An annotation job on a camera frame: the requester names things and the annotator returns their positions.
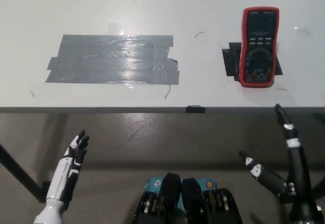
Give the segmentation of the white and black left hand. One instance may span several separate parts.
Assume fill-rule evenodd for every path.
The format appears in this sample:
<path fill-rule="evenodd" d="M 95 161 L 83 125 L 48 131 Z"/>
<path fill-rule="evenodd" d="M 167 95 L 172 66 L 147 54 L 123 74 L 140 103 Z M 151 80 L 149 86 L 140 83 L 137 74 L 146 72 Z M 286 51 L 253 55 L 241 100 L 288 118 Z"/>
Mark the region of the white and black left hand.
<path fill-rule="evenodd" d="M 69 144 L 58 161 L 45 198 L 44 209 L 35 217 L 34 223 L 63 223 L 74 188 L 87 153 L 89 136 L 82 130 Z"/>

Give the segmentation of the black right hand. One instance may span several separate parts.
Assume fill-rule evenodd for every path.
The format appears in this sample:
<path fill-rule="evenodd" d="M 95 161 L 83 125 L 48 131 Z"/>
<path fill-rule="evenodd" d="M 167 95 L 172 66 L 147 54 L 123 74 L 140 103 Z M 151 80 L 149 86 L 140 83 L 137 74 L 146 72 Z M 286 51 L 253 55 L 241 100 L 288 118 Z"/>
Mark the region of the black right hand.
<path fill-rule="evenodd" d="M 239 151 L 239 156 L 250 174 L 271 193 L 278 196 L 282 202 L 312 201 L 314 198 L 312 196 L 310 174 L 298 129 L 280 104 L 276 104 L 274 109 L 283 130 L 287 147 L 288 178 L 284 179 L 277 173 L 263 167 L 262 164 L 243 150 Z"/>

